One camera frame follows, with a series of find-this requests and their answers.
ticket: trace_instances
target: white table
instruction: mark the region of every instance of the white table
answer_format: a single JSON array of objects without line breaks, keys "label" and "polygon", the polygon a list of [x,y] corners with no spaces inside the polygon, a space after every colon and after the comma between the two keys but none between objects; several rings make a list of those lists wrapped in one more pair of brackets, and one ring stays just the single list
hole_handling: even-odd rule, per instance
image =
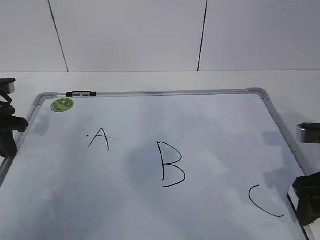
[{"label": "white table", "polygon": [[[296,137],[297,125],[320,122],[320,70],[213,72],[61,72],[0,73],[16,78],[11,94],[15,116],[26,117],[38,94],[72,91],[135,92],[263,88]],[[299,147],[311,166],[320,171],[320,144]]]}]

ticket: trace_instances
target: whiteboard surface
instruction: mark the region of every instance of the whiteboard surface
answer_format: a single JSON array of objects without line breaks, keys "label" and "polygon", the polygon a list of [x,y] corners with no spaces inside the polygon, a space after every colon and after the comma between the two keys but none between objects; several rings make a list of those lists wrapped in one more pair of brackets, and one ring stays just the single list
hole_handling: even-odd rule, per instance
[{"label": "whiteboard surface", "polygon": [[[303,175],[257,95],[74,98],[40,109],[0,189],[3,239],[304,239]],[[89,144],[100,128],[103,137]],[[157,142],[182,155],[166,165]],[[162,144],[165,163],[180,155]],[[271,216],[252,204],[251,198]]]}]

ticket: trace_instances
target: green sticker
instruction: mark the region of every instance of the green sticker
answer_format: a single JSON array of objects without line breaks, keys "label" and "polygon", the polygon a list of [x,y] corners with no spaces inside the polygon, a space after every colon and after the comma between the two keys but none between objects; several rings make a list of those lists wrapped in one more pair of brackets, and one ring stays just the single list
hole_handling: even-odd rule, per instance
[{"label": "green sticker", "polygon": [[68,111],[74,106],[75,102],[70,98],[61,98],[51,104],[51,110],[56,113]]}]

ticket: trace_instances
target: black marker writing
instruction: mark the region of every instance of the black marker writing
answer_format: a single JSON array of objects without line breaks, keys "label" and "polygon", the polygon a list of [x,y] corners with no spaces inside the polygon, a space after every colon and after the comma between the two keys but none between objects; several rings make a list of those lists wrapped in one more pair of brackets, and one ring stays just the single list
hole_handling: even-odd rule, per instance
[{"label": "black marker writing", "polygon": [[89,136],[94,136],[94,138],[93,138],[92,141],[90,142],[88,148],[90,148],[91,144],[94,142],[94,140],[96,139],[96,137],[102,137],[102,138],[105,139],[107,151],[109,151],[109,142],[108,142],[108,139],[113,139],[113,140],[120,141],[119,139],[116,139],[116,138],[112,138],[112,137],[107,136],[105,130],[104,130],[102,127],[99,129],[99,131],[97,132],[97,134],[95,134],[95,135],[93,135],[93,134],[88,134],[87,137],[89,137]]},{"label": "black marker writing", "polygon": [[[161,161],[162,161],[162,181],[165,180],[165,165],[167,165],[167,166],[172,166],[172,167],[175,167],[175,168],[179,169],[179,170],[183,173],[183,176],[184,176],[184,177],[183,177],[183,180],[181,180],[181,181],[179,181],[179,182],[176,182],[176,183],[174,183],[174,184],[170,184],[170,185],[167,185],[167,186],[163,186],[163,187],[164,187],[164,188],[169,188],[169,187],[172,187],[172,186],[174,186],[174,185],[177,185],[177,184],[182,183],[184,180],[186,180],[186,174],[185,174],[185,172],[184,172],[180,167],[174,165],[174,164],[176,164],[177,162],[179,162],[179,161],[182,159],[181,153],[180,153],[177,149],[175,149],[173,146],[169,145],[168,143],[165,143],[165,142],[163,142],[163,141],[157,141],[156,143],[158,144],[158,148],[159,148],[160,156],[161,156]],[[164,157],[163,157],[163,155],[162,155],[162,151],[161,151],[160,144],[165,144],[165,145],[169,146],[170,148],[172,148],[173,150],[175,150],[175,151],[180,155],[179,160],[173,161],[173,162],[169,162],[169,163],[164,163]]]},{"label": "black marker writing", "polygon": [[258,206],[253,200],[252,200],[252,198],[251,198],[251,195],[250,195],[250,193],[251,193],[251,190],[252,189],[254,189],[254,188],[257,188],[257,187],[259,187],[260,185],[255,185],[255,186],[253,186],[253,187],[251,187],[250,188],[250,190],[249,190],[249,199],[250,199],[250,201],[257,207],[257,208],[259,208],[260,210],[262,210],[262,211],[264,211],[265,213],[267,213],[267,214],[270,214],[271,216],[274,216],[274,217],[277,217],[277,218],[281,218],[281,217],[283,217],[284,216],[284,214],[282,214],[282,215],[275,215],[275,214],[272,214],[272,213],[270,213],[270,212],[268,212],[268,211],[266,211],[266,210],[264,210],[262,207],[260,207],[260,206]]}]

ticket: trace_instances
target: white wall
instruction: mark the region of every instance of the white wall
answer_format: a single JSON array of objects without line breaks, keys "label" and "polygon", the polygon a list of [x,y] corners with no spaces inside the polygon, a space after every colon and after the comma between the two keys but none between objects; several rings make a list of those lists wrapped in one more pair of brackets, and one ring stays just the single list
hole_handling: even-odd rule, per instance
[{"label": "white wall", "polygon": [[0,1],[0,72],[65,72],[47,0]]},{"label": "white wall", "polygon": [[208,0],[200,70],[320,69],[320,0]]},{"label": "white wall", "polygon": [[51,0],[71,72],[196,71],[206,0]]},{"label": "white wall", "polygon": [[[206,0],[50,0],[71,72],[196,71]],[[48,0],[0,1],[0,72],[67,70]],[[320,69],[320,0],[208,0],[200,71]]]}]

